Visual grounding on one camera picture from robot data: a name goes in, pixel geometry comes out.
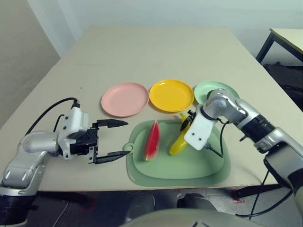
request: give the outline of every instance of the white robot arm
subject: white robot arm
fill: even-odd
[[[34,131],[33,127],[56,105],[74,100],[69,113],[64,116],[57,131]],[[88,163],[101,164],[115,161],[129,151],[108,153],[98,157],[98,130],[127,125],[115,119],[97,120],[89,128],[89,115],[81,111],[75,98],[63,99],[48,108],[27,131],[18,144],[16,156],[7,165],[0,183],[0,226],[20,225],[26,221],[50,157],[62,155],[72,159],[74,155],[87,155]]]
[[[197,150],[207,142],[218,117],[224,116],[244,133],[241,140],[248,137],[260,153],[268,152],[264,158],[266,168],[278,183],[293,191],[303,215],[303,147],[298,142],[274,127],[247,102],[224,89],[211,91],[205,105],[198,105],[191,115],[187,121],[191,126],[184,139]]]

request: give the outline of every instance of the white wall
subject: white wall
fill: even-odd
[[[254,56],[270,27],[303,28],[302,0],[28,1],[61,56],[91,25],[227,26]],[[263,63],[276,61],[302,64],[278,44]]]
[[[26,0],[0,2],[0,128],[59,61]]]

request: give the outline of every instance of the green tray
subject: green tray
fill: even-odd
[[[228,150],[223,140],[224,158],[210,150],[196,151],[187,146],[180,154],[169,156],[168,150],[179,134],[180,121],[158,120],[161,141],[158,156],[151,162],[143,161],[146,137],[154,121],[138,124],[124,146],[132,149],[126,166],[130,179],[142,186],[201,186],[224,181],[230,174]],[[214,128],[209,142],[219,150],[220,132]]]

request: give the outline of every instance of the pink plate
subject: pink plate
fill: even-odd
[[[102,108],[116,117],[129,117],[140,112],[149,101],[149,93],[140,84],[126,82],[112,86],[101,99]]]

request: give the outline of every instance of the yellow plate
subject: yellow plate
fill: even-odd
[[[193,89],[186,83],[165,79],[155,83],[150,89],[150,100],[155,107],[167,112],[187,109],[194,101]]]

